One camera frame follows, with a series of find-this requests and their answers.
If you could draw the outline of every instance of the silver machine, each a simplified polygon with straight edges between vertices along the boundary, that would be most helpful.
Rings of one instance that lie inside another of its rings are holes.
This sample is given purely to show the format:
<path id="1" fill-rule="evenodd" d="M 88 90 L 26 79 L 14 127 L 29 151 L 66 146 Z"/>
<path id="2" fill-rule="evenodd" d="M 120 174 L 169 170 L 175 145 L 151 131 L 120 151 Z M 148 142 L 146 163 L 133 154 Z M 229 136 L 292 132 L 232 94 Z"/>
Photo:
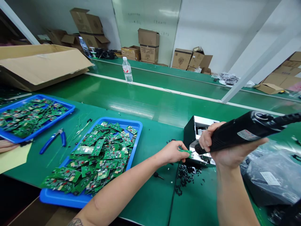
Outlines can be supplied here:
<path id="1" fill-rule="evenodd" d="M 184 127 L 184 144 L 191 150 L 195 151 L 194 147 L 198 144 L 198 140 L 202 134 L 211 124 L 219 122 L 213 119 L 202 118 L 199 116 L 192 116 L 187 125 Z M 215 167 L 215 162 L 210 153 L 199 155 L 193 153 L 193 158 L 186 159 L 186 164 L 195 167 Z"/>

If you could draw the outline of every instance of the tattoo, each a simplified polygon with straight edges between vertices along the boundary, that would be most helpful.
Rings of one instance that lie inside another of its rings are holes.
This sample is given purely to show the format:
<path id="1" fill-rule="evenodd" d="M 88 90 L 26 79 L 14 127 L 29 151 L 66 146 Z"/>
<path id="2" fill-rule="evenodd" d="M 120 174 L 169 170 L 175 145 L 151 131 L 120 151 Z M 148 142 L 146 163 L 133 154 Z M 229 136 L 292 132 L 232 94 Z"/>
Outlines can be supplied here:
<path id="1" fill-rule="evenodd" d="M 83 226 L 80 218 L 73 218 L 67 226 Z"/>

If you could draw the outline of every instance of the tool label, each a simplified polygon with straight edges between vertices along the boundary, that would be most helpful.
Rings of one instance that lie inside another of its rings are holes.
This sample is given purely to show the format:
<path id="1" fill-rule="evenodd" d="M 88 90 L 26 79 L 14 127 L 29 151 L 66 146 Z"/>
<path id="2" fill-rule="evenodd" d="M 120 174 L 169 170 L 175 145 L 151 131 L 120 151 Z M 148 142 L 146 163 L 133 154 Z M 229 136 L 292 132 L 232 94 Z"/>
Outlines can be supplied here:
<path id="1" fill-rule="evenodd" d="M 131 73 L 132 72 L 131 66 L 124 65 L 122 67 L 123 67 L 123 72 L 124 73 Z"/>
<path id="2" fill-rule="evenodd" d="M 274 177 L 271 172 L 260 172 L 263 178 L 266 180 L 268 185 L 281 186 L 278 180 Z"/>
<path id="3" fill-rule="evenodd" d="M 242 130 L 242 131 L 238 132 L 237 135 L 248 141 L 258 140 L 261 138 L 259 136 L 256 136 L 255 134 L 251 133 L 248 130 Z"/>

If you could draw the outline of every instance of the blue plastic tray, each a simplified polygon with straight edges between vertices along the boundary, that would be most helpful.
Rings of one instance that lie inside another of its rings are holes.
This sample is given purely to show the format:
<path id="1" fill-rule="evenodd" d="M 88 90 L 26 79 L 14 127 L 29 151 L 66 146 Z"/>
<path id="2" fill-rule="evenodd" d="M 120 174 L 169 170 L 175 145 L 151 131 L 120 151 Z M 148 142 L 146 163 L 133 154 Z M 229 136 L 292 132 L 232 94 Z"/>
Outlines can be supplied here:
<path id="1" fill-rule="evenodd" d="M 38 134 L 40 134 L 41 132 L 43 132 L 44 130 L 48 129 L 50 126 L 54 125 L 55 123 L 57 123 L 59 120 L 65 118 L 68 114 L 72 113 L 75 109 L 75 106 L 74 105 L 71 105 L 71 104 L 68 104 L 66 102 L 62 102 L 60 100 L 57 100 L 57 99 L 54 99 L 54 98 L 51 98 L 49 96 L 45 96 L 45 95 L 34 95 L 34 96 L 30 96 L 29 98 L 26 98 L 24 100 L 21 100 L 19 102 L 16 102 L 14 104 L 11 104 L 9 106 L 6 106 L 4 108 L 1 108 L 0 109 L 0 114 L 4 111 L 7 111 L 8 109 L 14 109 L 14 108 L 18 108 L 18 107 L 21 107 L 22 105 L 26 104 L 26 103 L 29 103 L 30 100 L 32 99 L 48 99 L 48 100 L 53 100 L 57 103 L 60 103 L 62 104 L 64 107 L 68 108 L 69 110 L 66 111 L 64 114 L 62 114 L 61 116 L 57 117 L 55 120 L 53 121 L 47 121 L 46 123 L 43 124 L 43 127 L 40 128 L 39 130 L 37 130 L 36 132 L 32 133 L 31 135 L 29 135 L 28 137 L 26 138 L 20 138 L 20 137 L 17 137 L 15 136 L 13 133 L 10 133 L 10 132 L 6 132 L 4 131 L 2 128 L 0 128 L 0 137 L 3 137 L 13 143 L 21 143 L 23 141 L 28 141 L 28 140 L 31 140 L 32 138 L 36 137 Z"/>
<path id="2" fill-rule="evenodd" d="M 142 123 L 139 121 L 103 117 L 103 118 L 100 118 L 97 122 L 95 122 L 95 124 L 89 129 L 89 131 L 87 133 L 90 133 L 97 124 L 101 124 L 103 121 L 107 121 L 107 122 L 113 123 L 113 124 L 118 122 L 120 124 L 120 127 L 123 128 L 125 130 L 125 132 L 127 132 L 127 130 L 125 129 L 127 126 L 132 126 L 134 129 L 136 129 L 138 131 L 137 138 L 136 138 L 131 156 L 129 158 L 129 161 L 128 161 L 128 164 L 126 167 L 126 170 L 129 170 L 132 166 L 133 158 L 134 158 L 137 144 L 138 144 L 138 141 L 140 138 L 141 130 L 143 127 Z M 80 145 L 81 141 L 78 143 L 78 145 L 76 145 L 76 147 L 72 151 L 77 149 L 77 147 Z M 69 159 L 69 157 L 67 157 L 63 161 L 63 163 L 60 165 L 60 167 L 68 165 L 69 162 L 70 162 L 70 159 Z M 83 208 L 92 199 L 91 195 L 85 195 L 84 192 L 85 191 L 83 191 L 79 196 L 74 196 L 71 193 L 64 194 L 64 192 L 62 192 L 62 191 L 53 191 L 51 189 L 43 188 L 40 193 L 40 200 L 41 200 L 41 202 L 54 204 L 54 205 L 74 207 L 74 208 Z"/>

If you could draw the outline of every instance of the forearm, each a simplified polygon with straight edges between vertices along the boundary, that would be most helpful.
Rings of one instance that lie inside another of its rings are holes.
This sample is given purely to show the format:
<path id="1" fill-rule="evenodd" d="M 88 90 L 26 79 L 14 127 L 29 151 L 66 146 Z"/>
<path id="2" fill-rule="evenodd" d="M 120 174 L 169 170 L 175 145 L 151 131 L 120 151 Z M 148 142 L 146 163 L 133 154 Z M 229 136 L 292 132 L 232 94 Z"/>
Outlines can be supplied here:
<path id="1" fill-rule="evenodd" d="M 79 212 L 83 226 L 109 225 L 145 184 L 153 173 L 162 166 L 154 155 L 109 182 Z"/>
<path id="2" fill-rule="evenodd" d="M 258 226 L 239 167 L 217 167 L 217 210 L 221 226 Z"/>

